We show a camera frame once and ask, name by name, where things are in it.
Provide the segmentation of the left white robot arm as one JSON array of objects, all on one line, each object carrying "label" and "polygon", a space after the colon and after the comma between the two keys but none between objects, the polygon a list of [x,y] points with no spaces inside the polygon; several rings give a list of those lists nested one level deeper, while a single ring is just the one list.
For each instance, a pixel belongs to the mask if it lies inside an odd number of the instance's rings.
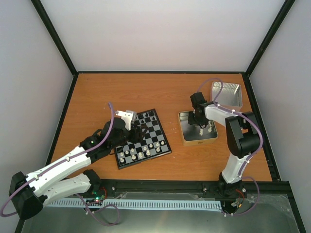
[{"label": "left white robot arm", "polygon": [[53,163],[28,174],[14,174],[9,188],[9,200],[15,208],[14,215],[27,220],[37,215],[46,205],[73,194],[97,195],[101,179],[92,169],[68,179],[73,172],[108,156],[112,150],[127,142],[141,142],[146,126],[114,117],[103,129],[85,138],[71,152]]}]

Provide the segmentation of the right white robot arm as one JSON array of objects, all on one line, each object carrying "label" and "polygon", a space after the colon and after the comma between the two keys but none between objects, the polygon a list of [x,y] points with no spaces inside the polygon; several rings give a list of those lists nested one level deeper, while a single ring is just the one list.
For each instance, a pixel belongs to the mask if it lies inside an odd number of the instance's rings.
[{"label": "right white robot arm", "polygon": [[241,187],[246,166],[263,146],[263,136],[255,115],[252,112],[242,113],[228,109],[212,102],[195,103],[192,107],[190,125],[203,128],[212,120],[226,129],[230,156],[219,175],[217,191],[221,196],[228,197],[235,189]]}]

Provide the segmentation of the black chess piece set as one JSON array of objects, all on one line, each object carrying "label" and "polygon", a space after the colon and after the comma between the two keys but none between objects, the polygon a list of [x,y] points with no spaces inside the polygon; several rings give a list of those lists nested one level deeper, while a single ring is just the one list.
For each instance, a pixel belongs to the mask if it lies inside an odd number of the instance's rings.
[{"label": "black chess piece set", "polygon": [[151,127],[157,125],[156,112],[154,109],[137,113],[135,123]]}]

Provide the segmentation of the green lit circuit board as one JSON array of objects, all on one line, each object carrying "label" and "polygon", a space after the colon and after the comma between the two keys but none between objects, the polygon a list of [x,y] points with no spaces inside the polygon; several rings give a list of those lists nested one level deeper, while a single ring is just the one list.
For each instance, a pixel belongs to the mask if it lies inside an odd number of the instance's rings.
[{"label": "green lit circuit board", "polygon": [[92,195],[96,202],[102,202],[107,198],[107,191],[104,187],[101,187],[99,190],[93,191]]}]

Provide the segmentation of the black and silver chessboard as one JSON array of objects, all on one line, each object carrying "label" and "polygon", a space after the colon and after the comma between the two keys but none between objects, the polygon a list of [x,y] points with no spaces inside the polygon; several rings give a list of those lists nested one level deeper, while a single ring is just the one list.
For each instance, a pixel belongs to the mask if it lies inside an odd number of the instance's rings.
[{"label": "black and silver chessboard", "polygon": [[[126,142],[123,146],[116,147],[116,151],[114,152],[116,157],[116,162],[118,169],[123,169],[129,166],[133,166],[139,164],[141,162],[154,159],[163,155],[167,155],[172,153],[172,149],[169,145],[167,137],[165,135],[164,129],[160,123],[160,119],[155,110],[155,116],[157,118],[157,125],[149,127],[147,133],[145,134],[144,139],[140,143],[130,143]],[[150,156],[146,155],[146,151],[150,151]],[[143,154],[142,158],[138,157],[138,153],[141,152]]]}]

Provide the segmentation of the gold metal tin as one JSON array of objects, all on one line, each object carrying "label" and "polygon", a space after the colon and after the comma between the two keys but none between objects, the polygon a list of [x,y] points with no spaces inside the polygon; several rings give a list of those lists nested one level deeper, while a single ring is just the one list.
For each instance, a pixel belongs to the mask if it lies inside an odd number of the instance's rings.
[{"label": "gold metal tin", "polygon": [[178,122],[183,145],[196,146],[213,143],[218,138],[218,132],[214,121],[209,120],[212,124],[212,132],[208,132],[208,121],[207,126],[203,128],[203,135],[200,136],[199,131],[202,128],[188,124],[188,112],[189,111],[183,111],[178,114]]}]

